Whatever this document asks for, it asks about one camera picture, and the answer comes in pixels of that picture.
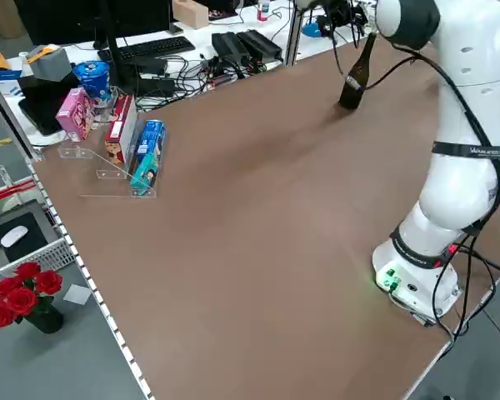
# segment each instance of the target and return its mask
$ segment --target gray floor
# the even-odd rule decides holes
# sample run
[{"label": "gray floor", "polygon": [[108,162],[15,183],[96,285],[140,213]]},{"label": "gray floor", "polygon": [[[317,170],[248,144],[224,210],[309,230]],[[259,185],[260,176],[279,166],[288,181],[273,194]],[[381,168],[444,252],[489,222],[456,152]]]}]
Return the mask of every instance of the gray floor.
[{"label": "gray floor", "polygon": [[470,331],[432,371],[411,400],[500,400],[500,285],[497,295],[471,322]]},{"label": "gray floor", "polygon": [[[30,44],[26,36],[8,41],[0,38],[6,57]],[[0,139],[5,137],[0,128]],[[13,179],[28,174],[13,145],[0,147],[0,164]],[[496,260],[494,254],[486,256]],[[85,285],[76,266],[63,269],[62,275],[66,288],[71,283]],[[67,317],[67,325],[56,335],[44,336],[25,322],[0,330],[0,400],[50,400],[56,398],[55,393],[64,400],[142,399],[94,301],[90,299],[83,307],[59,299],[56,304]],[[500,328],[500,287],[487,311]],[[45,385],[33,384],[41,380]],[[500,400],[500,332],[486,315],[477,317],[470,332],[435,365],[410,398],[442,400],[443,395],[456,400]]]}]

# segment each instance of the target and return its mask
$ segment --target brown table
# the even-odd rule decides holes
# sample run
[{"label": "brown table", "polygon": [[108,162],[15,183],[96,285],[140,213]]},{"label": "brown table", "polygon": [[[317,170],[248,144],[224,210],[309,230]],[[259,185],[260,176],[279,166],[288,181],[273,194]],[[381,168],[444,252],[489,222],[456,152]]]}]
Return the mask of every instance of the brown table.
[{"label": "brown table", "polygon": [[[402,57],[378,40],[372,76]],[[341,87],[327,52],[149,113],[156,199],[79,197],[55,149],[36,165],[158,399],[398,399],[447,340],[371,264],[424,183],[437,79],[402,67],[347,116]],[[500,212],[478,249],[500,263]],[[488,284],[474,264],[474,302]]]}]

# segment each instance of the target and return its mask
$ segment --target bottle neck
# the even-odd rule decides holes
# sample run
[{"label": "bottle neck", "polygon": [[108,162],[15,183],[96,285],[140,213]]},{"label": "bottle neck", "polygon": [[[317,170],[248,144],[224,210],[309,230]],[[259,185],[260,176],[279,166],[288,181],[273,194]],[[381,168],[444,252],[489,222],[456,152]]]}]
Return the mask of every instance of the bottle neck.
[{"label": "bottle neck", "polygon": [[359,61],[368,61],[370,60],[370,55],[373,51],[374,42],[376,42],[376,33],[371,32],[368,34],[367,42],[365,43],[365,47],[359,57]]}]

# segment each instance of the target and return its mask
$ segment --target brown bottle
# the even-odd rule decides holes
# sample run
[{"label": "brown bottle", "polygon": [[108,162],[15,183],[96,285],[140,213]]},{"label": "brown bottle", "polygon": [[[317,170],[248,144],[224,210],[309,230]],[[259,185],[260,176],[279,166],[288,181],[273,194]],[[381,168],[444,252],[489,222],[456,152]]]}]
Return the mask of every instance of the brown bottle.
[{"label": "brown bottle", "polygon": [[355,110],[359,107],[365,87],[368,83],[370,55],[373,51],[376,33],[369,33],[361,56],[353,64],[352,69],[345,78],[339,104],[347,110]]}]

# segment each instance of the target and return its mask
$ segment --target mouse pad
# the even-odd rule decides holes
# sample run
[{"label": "mouse pad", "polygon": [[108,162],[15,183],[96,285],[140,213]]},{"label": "mouse pad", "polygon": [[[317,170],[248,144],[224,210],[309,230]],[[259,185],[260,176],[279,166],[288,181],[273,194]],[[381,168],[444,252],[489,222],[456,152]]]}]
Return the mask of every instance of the mouse pad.
[{"label": "mouse pad", "polygon": [[48,244],[41,228],[37,224],[37,220],[31,212],[27,212],[11,221],[0,224],[0,240],[2,240],[6,233],[19,225],[23,225],[27,228],[26,235],[10,248],[3,249],[10,263]]}]

